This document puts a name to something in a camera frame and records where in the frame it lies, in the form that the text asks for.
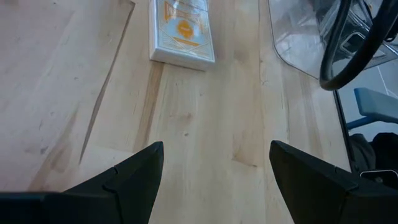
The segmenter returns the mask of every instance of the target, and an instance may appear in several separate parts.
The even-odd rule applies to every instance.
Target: blue object
[[[347,123],[353,129],[376,121],[398,124],[398,99],[367,89],[354,89],[359,113],[364,118]]]

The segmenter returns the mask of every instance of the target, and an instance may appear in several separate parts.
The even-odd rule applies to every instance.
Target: light wood surface
[[[273,139],[349,170],[333,94],[275,54],[266,0],[209,2],[207,72],[149,60],[147,0],[15,2],[0,4],[1,190],[65,190],[163,141],[150,223],[291,223]],[[23,10],[40,16],[11,23]]]

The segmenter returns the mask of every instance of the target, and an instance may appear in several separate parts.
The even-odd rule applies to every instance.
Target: wooden table
[[[151,223],[289,223],[282,140],[349,170],[332,92],[275,54],[267,0],[210,1],[216,66],[151,62],[148,1],[0,2],[0,189],[65,190],[154,141]]]

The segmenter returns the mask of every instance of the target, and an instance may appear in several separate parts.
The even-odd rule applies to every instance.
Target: orange logo
[[[178,33],[186,39],[191,39],[193,36],[192,26],[186,20],[181,20],[177,25]]]

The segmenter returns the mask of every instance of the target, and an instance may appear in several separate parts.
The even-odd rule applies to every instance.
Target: black cable
[[[342,71],[333,76],[331,66],[352,0],[341,0],[336,21],[322,59],[319,82],[325,90],[337,90],[353,80],[373,58],[398,18],[398,1],[383,0],[368,36]]]
[[[366,3],[365,0],[363,0],[363,3],[365,5],[365,9],[368,12],[368,14],[370,15],[370,17],[372,18],[373,21],[373,16],[372,16],[372,12],[371,12],[371,8],[369,7],[369,5]],[[394,26],[391,28],[390,32],[387,34],[386,38],[384,39],[384,41],[386,42],[392,42],[393,40],[396,39],[398,34],[398,21],[396,21],[396,23],[394,24]]]

